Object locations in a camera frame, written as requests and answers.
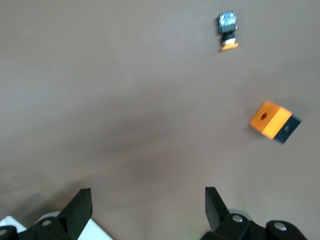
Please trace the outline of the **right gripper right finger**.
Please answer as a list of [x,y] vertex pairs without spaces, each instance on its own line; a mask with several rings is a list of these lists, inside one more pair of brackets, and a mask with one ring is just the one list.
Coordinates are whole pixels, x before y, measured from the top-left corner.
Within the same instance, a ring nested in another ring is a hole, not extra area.
[[211,231],[202,240],[305,240],[293,224],[271,220],[259,226],[243,214],[231,213],[215,187],[205,188],[205,214]]

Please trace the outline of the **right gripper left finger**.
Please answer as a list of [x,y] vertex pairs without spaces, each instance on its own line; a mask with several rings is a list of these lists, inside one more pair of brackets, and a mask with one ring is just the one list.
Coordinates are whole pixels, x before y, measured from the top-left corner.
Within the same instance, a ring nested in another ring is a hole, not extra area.
[[55,217],[46,217],[22,232],[13,225],[0,228],[2,240],[77,240],[93,214],[90,188],[82,188]]

